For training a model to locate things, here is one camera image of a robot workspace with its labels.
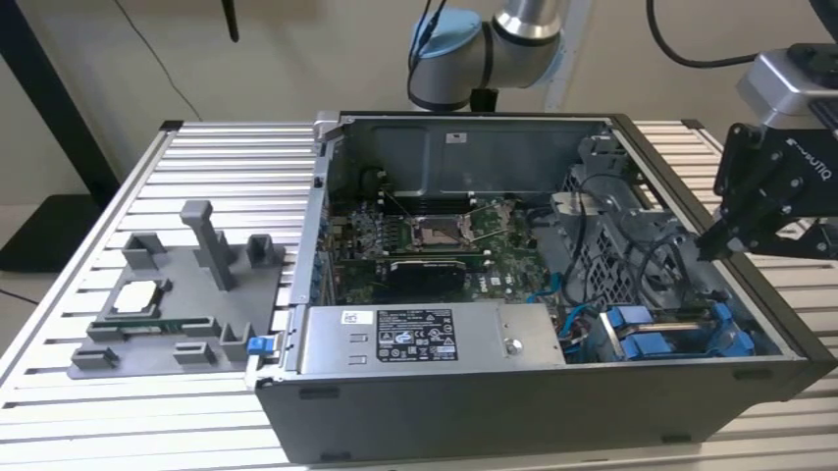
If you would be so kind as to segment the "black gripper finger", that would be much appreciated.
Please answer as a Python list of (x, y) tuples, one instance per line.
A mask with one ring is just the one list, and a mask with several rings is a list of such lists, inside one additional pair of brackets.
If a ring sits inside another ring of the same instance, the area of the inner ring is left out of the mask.
[(711, 259), (727, 259), (735, 252), (786, 258), (835, 260), (836, 227), (811, 225), (798, 238), (778, 235), (788, 218), (720, 219), (711, 226)]
[(700, 260), (730, 256), (728, 242), (747, 226), (744, 204), (752, 190), (748, 174), (752, 157), (759, 150), (759, 127), (735, 123), (728, 129), (712, 191), (722, 197), (712, 226), (696, 239)]

